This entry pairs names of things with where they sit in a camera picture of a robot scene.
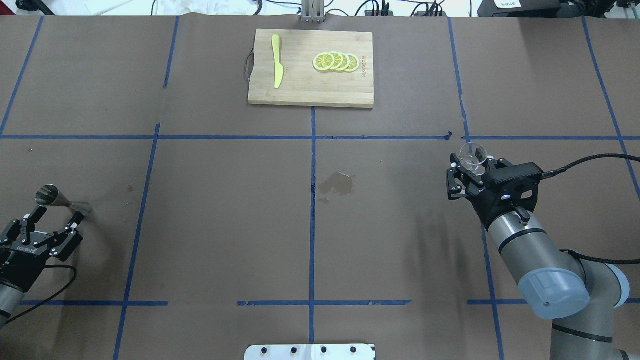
metal jigger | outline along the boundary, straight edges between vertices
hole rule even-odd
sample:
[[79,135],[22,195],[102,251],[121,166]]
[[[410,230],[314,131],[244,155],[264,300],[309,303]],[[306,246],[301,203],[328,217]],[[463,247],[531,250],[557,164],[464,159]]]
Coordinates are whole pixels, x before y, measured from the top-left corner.
[[36,203],[40,206],[64,206],[72,212],[89,215],[93,208],[88,202],[69,201],[55,185],[45,185],[36,194]]

liquid stain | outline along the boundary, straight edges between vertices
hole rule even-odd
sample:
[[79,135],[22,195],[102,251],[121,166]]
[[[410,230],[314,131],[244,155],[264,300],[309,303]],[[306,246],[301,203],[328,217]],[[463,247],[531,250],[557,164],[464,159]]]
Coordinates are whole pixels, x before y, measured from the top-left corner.
[[329,180],[318,186],[321,193],[326,194],[333,190],[334,193],[346,195],[353,192],[353,178],[343,172],[335,172]]

clear plastic cup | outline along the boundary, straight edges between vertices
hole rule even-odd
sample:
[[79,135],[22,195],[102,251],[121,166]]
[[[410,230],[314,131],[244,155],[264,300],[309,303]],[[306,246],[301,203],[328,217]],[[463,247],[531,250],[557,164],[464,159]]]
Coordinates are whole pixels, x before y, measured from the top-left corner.
[[482,166],[482,164],[486,160],[486,157],[487,154],[484,147],[475,142],[466,143],[458,153],[460,165],[476,175],[484,173],[484,166]]

wooden cutting board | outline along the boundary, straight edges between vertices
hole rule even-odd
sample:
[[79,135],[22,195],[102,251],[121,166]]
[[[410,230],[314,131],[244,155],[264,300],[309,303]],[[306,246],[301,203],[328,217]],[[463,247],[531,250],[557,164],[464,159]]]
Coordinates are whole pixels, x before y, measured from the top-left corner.
[[[280,63],[284,66],[278,89],[273,87],[273,34],[280,35]],[[357,55],[360,68],[351,73],[314,69],[316,55],[329,51]],[[258,29],[253,52],[250,104],[373,108],[372,33]]]

black cable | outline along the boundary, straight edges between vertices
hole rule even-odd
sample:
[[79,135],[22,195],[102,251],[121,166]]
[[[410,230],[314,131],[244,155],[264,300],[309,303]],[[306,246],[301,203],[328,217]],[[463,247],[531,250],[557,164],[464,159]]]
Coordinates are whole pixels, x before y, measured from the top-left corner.
[[415,6],[415,8],[413,8],[413,11],[411,12],[410,16],[414,16],[415,15],[415,11],[418,10],[418,8],[420,7],[420,5],[426,5],[427,6],[427,11],[429,11],[429,3],[419,3],[418,5]]
[[612,264],[612,265],[638,265],[640,264],[640,259],[633,259],[633,260],[611,260],[611,259],[602,259],[602,258],[592,258],[591,256],[586,256],[586,255],[582,255],[579,254],[578,252],[575,252],[573,250],[569,250],[569,249],[563,249],[560,250],[562,252],[568,252],[569,255],[573,256],[574,258],[578,258],[578,259],[583,259],[583,260],[587,260],[587,261],[592,261],[594,263],[602,263],[602,264]]
[[35,6],[38,7],[38,9],[45,15],[55,15],[51,9],[49,9],[49,7],[43,3],[41,0],[31,0],[31,2],[33,4],[35,4]]
[[587,162],[589,160],[595,160],[595,159],[601,159],[601,158],[619,158],[619,159],[627,159],[627,160],[640,162],[640,158],[638,158],[637,156],[631,156],[631,155],[626,155],[626,154],[598,154],[598,155],[592,155],[592,156],[587,156],[586,158],[582,158],[580,160],[574,161],[573,163],[570,163],[569,165],[567,165],[565,167],[561,167],[561,168],[556,169],[556,170],[547,171],[544,174],[542,174],[542,179],[548,179],[550,177],[554,177],[554,176],[560,175],[563,172],[569,170],[570,168],[572,168],[572,167],[574,167],[576,165],[580,165],[581,163]]
[[436,12],[437,6],[438,6],[438,3],[436,1],[433,1],[433,4],[431,4],[431,7],[429,7],[429,11],[426,12],[423,16],[435,16],[434,12]]
[[58,295],[62,294],[63,291],[65,291],[66,289],[69,288],[69,286],[71,286],[71,284],[74,283],[74,281],[76,281],[76,277],[78,275],[78,270],[71,266],[71,265],[47,265],[44,267],[45,269],[53,269],[53,268],[65,268],[65,269],[71,269],[74,272],[74,276],[71,278],[71,280],[69,280],[69,282],[64,285],[64,287],[62,287],[62,289],[58,290],[58,292],[56,292],[55,294],[51,295],[50,297],[46,298],[45,300],[41,301],[39,304],[30,307],[29,309],[26,309],[25,311],[19,313],[18,315],[14,316],[13,318],[7,320],[7,324],[14,322],[16,320],[18,320],[20,317],[27,315],[28,313],[34,311],[35,309],[39,308],[40,306],[43,306],[44,304],[48,303],[49,301],[53,300],[55,297],[57,297]]
[[262,11],[262,0],[258,0],[258,10],[253,13],[253,16],[258,16],[258,14]]
[[296,6],[301,6],[301,4],[298,3],[283,3],[281,1],[274,1],[274,0],[265,0],[267,3],[272,3],[272,4],[279,4],[279,5],[296,5]]
[[334,11],[336,11],[336,12],[341,12],[341,13],[343,13],[344,15],[349,16],[349,14],[348,14],[348,13],[346,13],[344,10],[340,10],[340,9],[331,9],[331,10],[328,10],[326,13],[330,13],[330,12],[334,12]]
[[362,3],[362,5],[360,5],[360,7],[358,8],[358,10],[356,11],[356,14],[354,16],[358,16],[358,13],[360,12],[360,10],[367,4],[367,3],[374,3],[376,4],[375,10],[371,10],[371,13],[374,14],[378,11],[380,11],[380,3],[378,2],[378,0],[366,0],[364,3]]

